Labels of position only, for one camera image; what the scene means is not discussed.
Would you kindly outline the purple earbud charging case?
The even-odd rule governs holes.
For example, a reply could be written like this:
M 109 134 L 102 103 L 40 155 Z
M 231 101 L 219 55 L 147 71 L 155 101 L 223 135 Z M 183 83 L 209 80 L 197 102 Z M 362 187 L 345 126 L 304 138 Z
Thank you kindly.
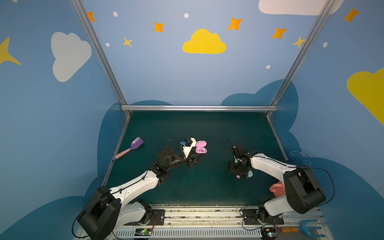
M 207 145 L 206 141 L 198 141 L 196 143 L 196 153 L 197 154 L 206 154 L 207 153 L 206 145 Z

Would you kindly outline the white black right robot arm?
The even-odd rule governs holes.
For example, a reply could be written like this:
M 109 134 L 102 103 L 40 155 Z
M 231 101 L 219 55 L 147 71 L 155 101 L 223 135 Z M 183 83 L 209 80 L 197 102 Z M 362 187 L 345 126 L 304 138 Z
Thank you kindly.
M 308 166 L 295 166 L 283 163 L 256 152 L 252 154 L 242 145 L 231 149 L 234 161 L 229 162 L 228 172 L 239 178 L 248 178 L 252 169 L 264 172 L 282 182 L 285 193 L 259 206 L 264 218 L 297 212 L 305 214 L 326 201 L 326 193 Z

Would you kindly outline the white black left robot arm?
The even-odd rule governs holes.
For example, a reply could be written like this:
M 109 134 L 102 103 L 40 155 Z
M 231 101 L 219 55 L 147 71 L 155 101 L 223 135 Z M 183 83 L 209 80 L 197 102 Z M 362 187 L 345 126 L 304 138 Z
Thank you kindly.
M 76 222 L 92 240 L 104 240 L 116 227 L 127 223 L 146 223 L 151 207 L 144 201 L 133 203 L 132 200 L 162 184 L 169 177 L 170 169 L 183 164 L 193 168 L 207 152 L 200 145 L 184 146 L 181 154 L 177 155 L 173 147 L 164 147 L 154 164 L 142 175 L 117 187 L 96 189 L 76 217 Z

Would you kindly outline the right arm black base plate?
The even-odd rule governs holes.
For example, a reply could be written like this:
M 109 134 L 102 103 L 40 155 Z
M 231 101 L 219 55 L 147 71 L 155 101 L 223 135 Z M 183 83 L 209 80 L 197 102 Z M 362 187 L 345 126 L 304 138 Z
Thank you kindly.
M 270 216 L 265 210 L 242 208 L 240 215 L 245 225 L 283 225 L 285 223 L 282 215 Z

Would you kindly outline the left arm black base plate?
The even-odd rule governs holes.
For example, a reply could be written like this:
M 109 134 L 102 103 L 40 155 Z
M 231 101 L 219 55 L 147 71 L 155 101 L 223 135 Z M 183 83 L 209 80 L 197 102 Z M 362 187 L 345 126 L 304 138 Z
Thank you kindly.
M 153 224 L 162 226 L 165 221 L 165 212 L 163 209 L 151 210 L 145 213 L 138 222 L 126 223 L 125 226 L 152 226 Z

